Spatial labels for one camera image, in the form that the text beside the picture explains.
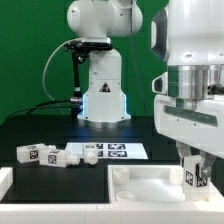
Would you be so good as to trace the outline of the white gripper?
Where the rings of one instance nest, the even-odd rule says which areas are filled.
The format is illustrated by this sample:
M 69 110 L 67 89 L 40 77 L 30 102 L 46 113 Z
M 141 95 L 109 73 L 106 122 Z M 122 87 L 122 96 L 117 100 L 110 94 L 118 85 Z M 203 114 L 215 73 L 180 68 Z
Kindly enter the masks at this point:
M 202 150 L 199 174 L 209 178 L 216 156 L 224 159 L 224 96 L 197 103 L 196 110 L 178 108 L 176 100 L 169 97 L 168 73 L 152 81 L 154 98 L 154 123 L 159 134 L 176 140 L 180 165 L 191 156 L 190 146 Z

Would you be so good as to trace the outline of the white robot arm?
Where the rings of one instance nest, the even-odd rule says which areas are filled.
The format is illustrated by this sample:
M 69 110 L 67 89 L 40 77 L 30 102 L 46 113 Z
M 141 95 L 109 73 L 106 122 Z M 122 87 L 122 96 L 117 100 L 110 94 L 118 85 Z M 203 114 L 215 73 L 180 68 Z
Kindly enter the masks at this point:
M 139 7 L 132 0 L 74 0 L 67 21 L 78 36 L 71 43 L 77 61 L 90 62 L 80 120 L 129 121 L 122 59 L 111 39 L 140 30 Z M 224 158 L 224 0 L 169 0 L 151 21 L 151 49 L 167 64 L 152 82 L 156 129 L 176 140 L 182 157 L 199 149 L 197 173 L 207 178 L 214 160 Z

